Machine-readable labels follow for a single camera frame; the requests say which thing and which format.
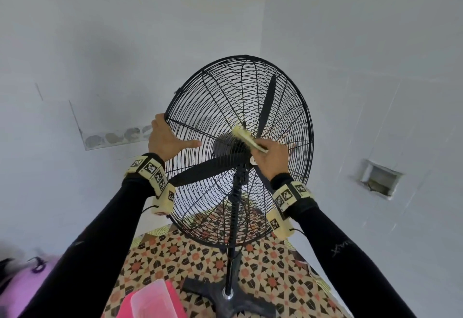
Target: black pedestal fan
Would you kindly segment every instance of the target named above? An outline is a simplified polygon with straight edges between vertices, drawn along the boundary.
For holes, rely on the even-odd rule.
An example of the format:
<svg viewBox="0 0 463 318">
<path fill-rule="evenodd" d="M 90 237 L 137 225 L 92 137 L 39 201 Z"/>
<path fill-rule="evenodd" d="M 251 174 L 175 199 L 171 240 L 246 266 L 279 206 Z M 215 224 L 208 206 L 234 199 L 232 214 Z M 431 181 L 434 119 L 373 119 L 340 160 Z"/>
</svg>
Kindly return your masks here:
<svg viewBox="0 0 463 318">
<path fill-rule="evenodd" d="M 313 130 L 307 104 L 294 83 L 272 63 L 253 56 L 219 59 L 192 75 L 170 103 L 167 122 L 180 139 L 199 139 L 166 165 L 176 186 L 170 218 L 186 237 L 227 252 L 226 275 L 210 283 L 187 278 L 182 289 L 211 300 L 216 316 L 250 311 L 275 317 L 273 304 L 238 285 L 241 251 L 271 232 L 266 213 L 275 207 L 269 181 L 249 148 L 231 130 L 240 125 L 255 137 L 286 144 L 289 172 L 307 182 Z"/>
</svg>

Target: fan grille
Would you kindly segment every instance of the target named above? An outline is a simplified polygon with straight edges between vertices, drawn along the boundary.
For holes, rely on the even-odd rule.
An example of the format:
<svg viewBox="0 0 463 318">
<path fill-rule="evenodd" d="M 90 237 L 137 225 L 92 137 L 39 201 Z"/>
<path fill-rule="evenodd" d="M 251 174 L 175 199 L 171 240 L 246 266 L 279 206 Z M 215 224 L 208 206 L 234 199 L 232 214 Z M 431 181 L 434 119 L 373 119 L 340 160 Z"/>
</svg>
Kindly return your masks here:
<svg viewBox="0 0 463 318">
<path fill-rule="evenodd" d="M 166 163 L 168 177 L 218 155 L 236 151 L 231 128 L 246 123 L 256 134 L 270 78 L 277 76 L 275 98 L 262 137 L 286 144 L 289 172 L 307 182 L 313 156 L 313 129 L 304 98 L 275 65 L 252 56 L 227 57 L 206 65 L 176 92 L 167 121 L 180 139 L 199 139 L 202 146 L 182 151 Z M 271 231 L 265 214 L 274 202 L 254 169 L 242 186 L 236 244 L 228 244 L 231 203 L 228 194 L 235 170 L 177 188 L 170 217 L 191 239 L 225 248 L 246 245 Z"/>
</svg>

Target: black fan blade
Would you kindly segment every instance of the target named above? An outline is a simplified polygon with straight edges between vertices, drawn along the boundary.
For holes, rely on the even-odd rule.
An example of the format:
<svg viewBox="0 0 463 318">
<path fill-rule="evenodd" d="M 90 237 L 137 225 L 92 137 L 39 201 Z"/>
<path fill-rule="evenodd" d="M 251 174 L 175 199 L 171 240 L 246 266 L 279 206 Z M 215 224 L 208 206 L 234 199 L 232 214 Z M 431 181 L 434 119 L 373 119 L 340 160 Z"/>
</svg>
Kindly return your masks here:
<svg viewBox="0 0 463 318">
<path fill-rule="evenodd" d="M 270 185 L 270 181 L 262 174 L 258 166 L 254 166 L 254 169 L 256 170 L 256 173 L 258 174 L 260 180 L 262 180 L 264 186 L 273 195 L 274 191 L 272 189 L 272 186 Z"/>
<path fill-rule="evenodd" d="M 236 168 L 240 164 L 248 162 L 250 156 L 249 152 L 241 152 L 212 158 L 178 173 L 169 180 L 169 183 L 178 187 L 212 178 L 229 169 Z"/>
<path fill-rule="evenodd" d="M 269 119 L 270 110 L 272 109 L 273 104 L 273 97 L 275 96 L 275 87 L 276 87 L 276 75 L 272 75 L 270 79 L 269 89 L 267 90 L 267 94 L 265 95 L 265 99 L 263 100 L 263 106 L 261 109 L 261 114 L 259 116 L 259 127 L 257 137 L 261 137 L 263 129 L 267 124 L 267 120 Z"/>
</svg>

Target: wall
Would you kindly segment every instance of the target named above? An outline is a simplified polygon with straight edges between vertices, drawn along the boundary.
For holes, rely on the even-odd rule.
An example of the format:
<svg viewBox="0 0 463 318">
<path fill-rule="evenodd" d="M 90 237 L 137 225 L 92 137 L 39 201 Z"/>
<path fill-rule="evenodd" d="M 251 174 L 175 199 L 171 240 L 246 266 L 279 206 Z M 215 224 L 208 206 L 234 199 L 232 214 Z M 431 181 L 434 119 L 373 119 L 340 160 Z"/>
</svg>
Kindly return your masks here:
<svg viewBox="0 0 463 318">
<path fill-rule="evenodd" d="M 313 118 L 308 186 L 419 317 L 463 308 L 462 1 L 265 3 L 261 55 Z M 356 182 L 364 159 L 404 173 L 390 201 Z"/>
<path fill-rule="evenodd" d="M 263 8 L 264 0 L 0 0 L 0 255 L 63 252 L 147 149 L 86 152 L 79 129 L 150 124 L 198 68 L 258 55 Z M 143 214 L 137 233 L 165 222 Z"/>
</svg>

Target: person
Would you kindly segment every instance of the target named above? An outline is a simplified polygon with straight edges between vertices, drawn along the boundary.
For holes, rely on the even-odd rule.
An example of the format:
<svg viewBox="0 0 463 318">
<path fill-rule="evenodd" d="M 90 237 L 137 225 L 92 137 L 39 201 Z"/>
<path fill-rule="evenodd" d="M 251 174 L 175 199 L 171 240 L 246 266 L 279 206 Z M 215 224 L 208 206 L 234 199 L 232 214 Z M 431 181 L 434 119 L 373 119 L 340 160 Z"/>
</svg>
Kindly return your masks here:
<svg viewBox="0 0 463 318">
<path fill-rule="evenodd" d="M 156 115 L 151 124 L 145 155 L 163 166 L 183 149 L 201 145 L 197 140 L 178 139 L 163 114 Z M 268 153 L 252 149 L 252 155 L 272 188 L 291 182 L 287 147 L 267 139 L 257 142 Z M 58 317 L 69 310 L 75 316 L 100 317 L 145 201 L 153 195 L 147 179 L 128 174 L 113 199 L 69 246 L 20 317 Z M 356 318 L 415 317 L 373 261 L 318 206 L 300 212 L 296 204 L 286 210 L 287 215 L 300 224 L 323 270 Z"/>
</svg>

